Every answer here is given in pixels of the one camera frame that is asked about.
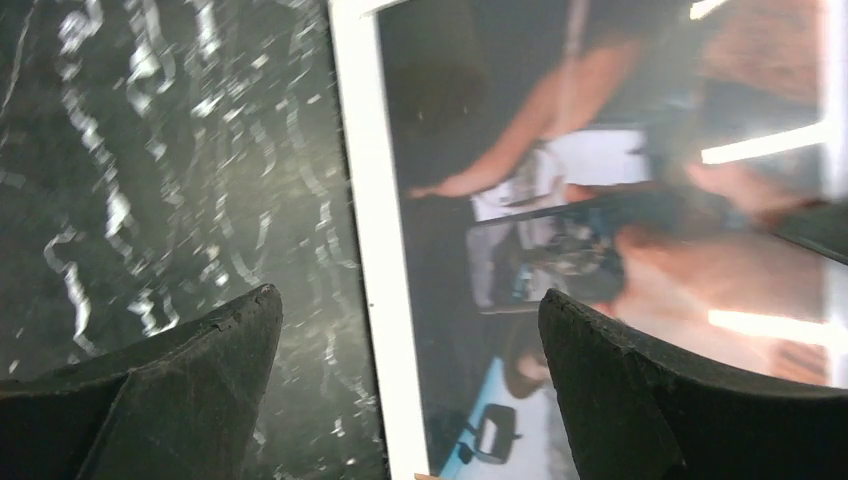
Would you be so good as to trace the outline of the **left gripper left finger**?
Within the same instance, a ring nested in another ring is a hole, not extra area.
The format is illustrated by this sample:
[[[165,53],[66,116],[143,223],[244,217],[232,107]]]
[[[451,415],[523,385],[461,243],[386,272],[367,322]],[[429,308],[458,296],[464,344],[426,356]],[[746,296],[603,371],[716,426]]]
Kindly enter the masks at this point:
[[[237,479],[283,324],[262,285],[95,359],[1,384],[5,479]]]

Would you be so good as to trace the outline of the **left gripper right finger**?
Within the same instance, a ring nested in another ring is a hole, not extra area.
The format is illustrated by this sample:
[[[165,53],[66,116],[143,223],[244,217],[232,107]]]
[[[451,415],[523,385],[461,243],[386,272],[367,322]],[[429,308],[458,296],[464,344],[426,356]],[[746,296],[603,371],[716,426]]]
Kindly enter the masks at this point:
[[[845,391],[732,367],[549,290],[538,327],[583,479],[843,479]]]

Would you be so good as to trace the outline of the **white wooden picture frame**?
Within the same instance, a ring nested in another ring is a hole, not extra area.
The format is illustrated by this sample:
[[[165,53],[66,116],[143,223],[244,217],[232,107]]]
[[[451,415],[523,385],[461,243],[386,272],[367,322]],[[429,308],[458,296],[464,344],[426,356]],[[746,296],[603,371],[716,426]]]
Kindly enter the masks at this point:
[[[334,1],[329,12],[389,475],[445,479],[428,469],[400,194],[376,22],[380,10],[403,2]],[[825,40],[833,49],[820,74],[828,150],[847,161],[847,5],[831,23]],[[847,269],[847,190],[792,213],[771,233]]]

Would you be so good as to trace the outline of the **printed photo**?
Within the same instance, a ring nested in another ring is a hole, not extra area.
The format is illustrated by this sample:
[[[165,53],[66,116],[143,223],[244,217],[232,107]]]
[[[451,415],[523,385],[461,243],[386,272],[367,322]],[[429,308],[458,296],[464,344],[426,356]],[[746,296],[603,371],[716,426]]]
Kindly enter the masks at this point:
[[[578,473],[551,289],[720,362],[847,383],[847,269],[775,237],[847,190],[842,1],[406,1],[376,16],[428,469]]]

